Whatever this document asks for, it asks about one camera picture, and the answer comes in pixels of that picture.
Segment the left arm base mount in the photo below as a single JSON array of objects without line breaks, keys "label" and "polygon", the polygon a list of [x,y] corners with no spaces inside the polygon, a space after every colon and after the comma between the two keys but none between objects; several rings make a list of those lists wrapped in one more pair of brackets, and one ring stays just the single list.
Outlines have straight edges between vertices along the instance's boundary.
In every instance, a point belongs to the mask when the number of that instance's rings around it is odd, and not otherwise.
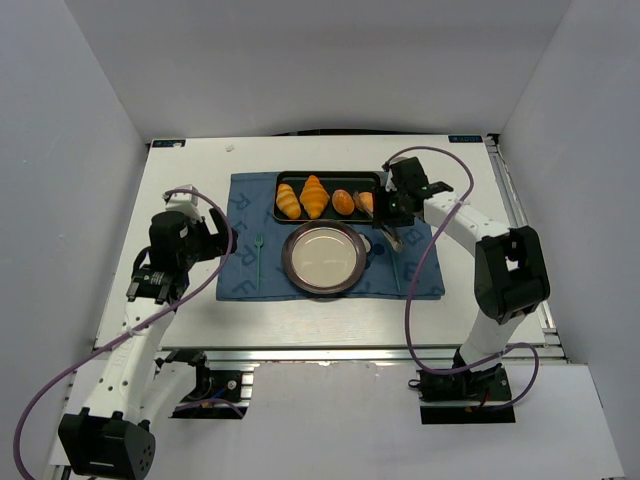
[{"label": "left arm base mount", "polygon": [[174,419],[240,420],[247,412],[242,394],[245,372],[212,368],[204,351],[174,349],[157,358],[156,376],[165,365],[188,365],[195,378],[194,388],[183,397],[172,414]]}]

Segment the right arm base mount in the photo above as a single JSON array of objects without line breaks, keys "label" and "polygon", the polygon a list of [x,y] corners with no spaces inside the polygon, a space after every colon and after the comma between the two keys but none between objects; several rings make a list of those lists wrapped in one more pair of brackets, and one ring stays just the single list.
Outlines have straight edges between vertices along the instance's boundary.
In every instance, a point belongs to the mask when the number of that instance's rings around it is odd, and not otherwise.
[{"label": "right arm base mount", "polygon": [[505,368],[441,376],[418,371],[408,387],[418,393],[422,425],[489,425],[516,422]]}]

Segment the metal tongs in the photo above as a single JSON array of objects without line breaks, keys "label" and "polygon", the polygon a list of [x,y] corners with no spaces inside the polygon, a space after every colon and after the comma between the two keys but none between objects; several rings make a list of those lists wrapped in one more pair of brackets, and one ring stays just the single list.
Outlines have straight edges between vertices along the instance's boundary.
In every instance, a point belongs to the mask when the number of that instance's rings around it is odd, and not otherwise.
[{"label": "metal tongs", "polygon": [[[360,192],[356,191],[352,195],[352,198],[353,198],[354,203],[355,203],[355,207],[357,209],[358,209],[357,205],[359,203],[359,198],[358,198],[358,194],[359,193]],[[380,222],[376,222],[375,219],[374,219],[374,212],[373,213],[362,212],[362,213],[365,214],[369,218],[369,220],[372,222],[372,224],[373,224],[373,226],[375,228],[378,228],[378,229],[380,229],[382,231],[384,237],[389,242],[389,244],[391,245],[393,250],[395,250],[396,252],[400,252],[402,250],[403,242],[400,239],[400,237],[397,234],[397,232],[393,228],[388,228],[388,227],[382,225]]]}]

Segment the light round bread roll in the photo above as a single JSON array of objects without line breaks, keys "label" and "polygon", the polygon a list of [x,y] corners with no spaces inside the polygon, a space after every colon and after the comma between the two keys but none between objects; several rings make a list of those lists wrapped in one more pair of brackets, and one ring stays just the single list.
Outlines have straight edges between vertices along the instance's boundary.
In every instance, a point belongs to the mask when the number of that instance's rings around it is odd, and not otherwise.
[{"label": "light round bread roll", "polygon": [[374,198],[371,192],[360,192],[358,194],[358,209],[362,212],[374,212]]}]

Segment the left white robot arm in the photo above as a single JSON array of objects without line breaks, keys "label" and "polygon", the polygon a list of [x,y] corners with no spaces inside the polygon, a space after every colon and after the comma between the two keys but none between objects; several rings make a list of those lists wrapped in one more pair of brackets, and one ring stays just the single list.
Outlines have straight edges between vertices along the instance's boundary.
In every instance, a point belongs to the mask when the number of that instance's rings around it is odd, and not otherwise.
[{"label": "left white robot arm", "polygon": [[76,414],[63,415],[58,437],[78,475],[143,479],[156,454],[156,433],[199,381],[197,361],[172,360],[154,374],[156,353],[189,290],[199,262],[225,261],[237,233],[218,209],[210,233],[196,208],[166,210],[151,219],[150,244],[134,262],[124,319],[106,365]]}]

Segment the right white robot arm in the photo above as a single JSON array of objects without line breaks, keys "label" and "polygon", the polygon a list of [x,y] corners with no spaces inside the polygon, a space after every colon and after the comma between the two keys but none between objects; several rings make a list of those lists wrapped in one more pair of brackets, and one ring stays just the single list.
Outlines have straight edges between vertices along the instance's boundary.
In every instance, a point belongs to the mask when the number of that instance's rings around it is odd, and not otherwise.
[{"label": "right white robot arm", "polygon": [[478,314],[458,348],[450,374],[484,372],[500,363],[514,332],[550,295],[550,284],[537,232],[509,227],[468,202],[474,179],[458,195],[445,182],[428,179],[420,160],[401,154],[386,161],[386,184],[375,194],[374,225],[387,230],[416,219],[435,229],[419,261],[424,265],[442,235],[474,259],[473,292]]}]

